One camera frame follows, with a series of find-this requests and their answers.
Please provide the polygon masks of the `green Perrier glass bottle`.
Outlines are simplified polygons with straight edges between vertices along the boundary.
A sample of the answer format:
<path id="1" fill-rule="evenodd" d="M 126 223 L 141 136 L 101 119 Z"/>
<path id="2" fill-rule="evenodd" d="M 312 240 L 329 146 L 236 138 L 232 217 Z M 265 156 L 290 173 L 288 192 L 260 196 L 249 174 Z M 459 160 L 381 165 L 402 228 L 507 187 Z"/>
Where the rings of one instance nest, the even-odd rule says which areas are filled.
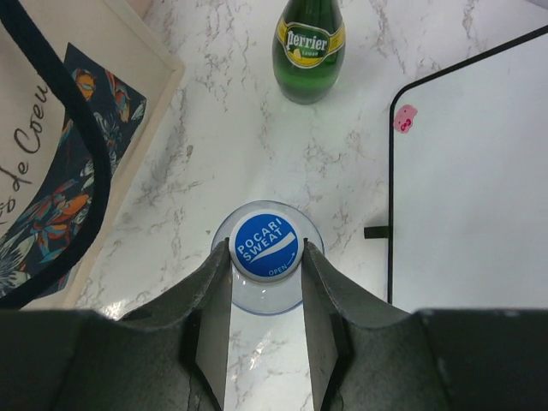
<path id="1" fill-rule="evenodd" d="M 326 96 L 339 76 L 346 30 L 334 0 L 291 0 L 277 22 L 272 64 L 283 95 L 297 104 Z"/>

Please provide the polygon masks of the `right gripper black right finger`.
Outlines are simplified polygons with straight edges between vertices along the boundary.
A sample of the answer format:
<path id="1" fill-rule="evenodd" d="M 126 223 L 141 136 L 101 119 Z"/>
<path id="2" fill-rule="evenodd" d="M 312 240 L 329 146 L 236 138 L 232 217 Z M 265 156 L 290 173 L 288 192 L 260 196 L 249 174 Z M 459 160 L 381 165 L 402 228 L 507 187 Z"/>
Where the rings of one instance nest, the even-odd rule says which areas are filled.
<path id="1" fill-rule="evenodd" d="M 310 241 L 301 288 L 316 410 L 443 410 L 424 325 L 338 271 Z"/>

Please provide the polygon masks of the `blue-capped water bottle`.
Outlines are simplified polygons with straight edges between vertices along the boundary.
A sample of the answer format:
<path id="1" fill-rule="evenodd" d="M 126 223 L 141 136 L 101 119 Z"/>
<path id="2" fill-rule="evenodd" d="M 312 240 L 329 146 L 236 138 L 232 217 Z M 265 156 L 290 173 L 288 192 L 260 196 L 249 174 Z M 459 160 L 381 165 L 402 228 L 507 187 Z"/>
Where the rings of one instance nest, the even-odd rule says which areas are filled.
<path id="1" fill-rule="evenodd" d="M 302 303 L 301 259 L 306 241 L 324 242 L 304 213 L 273 200 L 249 202 L 229 214 L 211 246 L 226 240 L 233 275 L 232 303 L 254 315 L 274 316 Z"/>

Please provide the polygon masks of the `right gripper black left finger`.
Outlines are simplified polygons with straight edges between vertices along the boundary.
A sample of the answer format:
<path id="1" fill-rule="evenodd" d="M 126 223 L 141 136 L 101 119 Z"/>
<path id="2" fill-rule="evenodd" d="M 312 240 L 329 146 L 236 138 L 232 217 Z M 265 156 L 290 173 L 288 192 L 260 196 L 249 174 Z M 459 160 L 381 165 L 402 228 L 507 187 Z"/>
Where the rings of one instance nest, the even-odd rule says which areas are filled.
<path id="1" fill-rule="evenodd" d="M 220 410 L 231 311 L 227 241 L 119 320 L 88 314 L 57 410 Z"/>

